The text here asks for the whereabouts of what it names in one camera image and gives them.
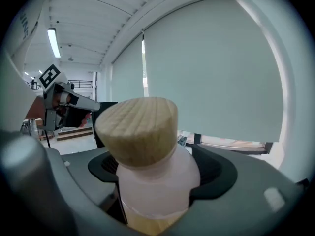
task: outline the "window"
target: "window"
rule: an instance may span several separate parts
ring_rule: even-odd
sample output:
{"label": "window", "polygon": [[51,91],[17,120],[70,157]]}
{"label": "window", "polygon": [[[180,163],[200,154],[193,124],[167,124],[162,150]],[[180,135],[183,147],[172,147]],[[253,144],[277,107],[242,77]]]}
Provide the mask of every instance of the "window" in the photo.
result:
{"label": "window", "polygon": [[149,91],[148,91],[148,81],[147,81],[147,68],[146,68],[146,54],[145,54],[145,47],[144,47],[144,38],[142,39],[142,71],[143,71],[144,97],[148,97]]}
{"label": "window", "polygon": [[269,153],[272,146],[272,143],[219,138],[195,134],[184,130],[177,130],[177,138],[180,139],[182,136],[187,137],[186,140],[187,147],[191,147],[193,144],[202,144],[248,155]]}
{"label": "window", "polygon": [[228,150],[245,150],[245,151],[265,151],[266,143],[250,142],[212,136],[201,136],[201,144]]}

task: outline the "ceiling light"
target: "ceiling light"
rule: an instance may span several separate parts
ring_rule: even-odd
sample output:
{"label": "ceiling light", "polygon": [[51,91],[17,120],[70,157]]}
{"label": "ceiling light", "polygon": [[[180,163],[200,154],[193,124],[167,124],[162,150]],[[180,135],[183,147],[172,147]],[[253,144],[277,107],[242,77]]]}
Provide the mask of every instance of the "ceiling light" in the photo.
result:
{"label": "ceiling light", "polygon": [[53,49],[54,55],[56,58],[60,58],[60,52],[58,49],[58,43],[57,43],[57,37],[56,37],[56,29],[55,28],[50,28],[47,30],[49,41],[51,48]]}

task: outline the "ceiling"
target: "ceiling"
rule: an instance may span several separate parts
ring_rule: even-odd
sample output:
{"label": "ceiling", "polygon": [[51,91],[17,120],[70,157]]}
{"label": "ceiling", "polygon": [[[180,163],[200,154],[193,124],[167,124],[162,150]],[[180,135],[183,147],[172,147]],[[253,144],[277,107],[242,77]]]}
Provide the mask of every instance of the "ceiling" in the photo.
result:
{"label": "ceiling", "polygon": [[[26,71],[61,68],[97,71],[115,38],[151,0],[46,0],[25,60]],[[55,60],[47,29],[56,28],[61,58]]]}

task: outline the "roller blind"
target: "roller blind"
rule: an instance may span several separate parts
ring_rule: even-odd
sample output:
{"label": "roller blind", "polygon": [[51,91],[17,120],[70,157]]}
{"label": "roller blind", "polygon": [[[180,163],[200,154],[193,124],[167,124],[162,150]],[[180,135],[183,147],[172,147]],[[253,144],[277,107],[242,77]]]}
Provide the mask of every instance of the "roller blind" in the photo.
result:
{"label": "roller blind", "polygon": [[234,0],[205,0],[144,34],[149,96],[179,109],[179,129],[246,141],[279,140],[283,95],[262,31]]}
{"label": "roller blind", "polygon": [[113,63],[112,100],[143,97],[142,35],[138,36]]}

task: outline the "wooden lid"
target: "wooden lid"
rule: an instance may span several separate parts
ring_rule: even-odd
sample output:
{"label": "wooden lid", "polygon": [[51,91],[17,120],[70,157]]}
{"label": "wooden lid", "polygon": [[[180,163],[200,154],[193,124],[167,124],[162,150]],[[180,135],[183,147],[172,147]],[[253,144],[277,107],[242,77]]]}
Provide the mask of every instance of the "wooden lid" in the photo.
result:
{"label": "wooden lid", "polygon": [[175,147],[177,115],[170,100],[132,99],[105,110],[97,118],[95,130],[117,161],[131,167],[149,166]]}

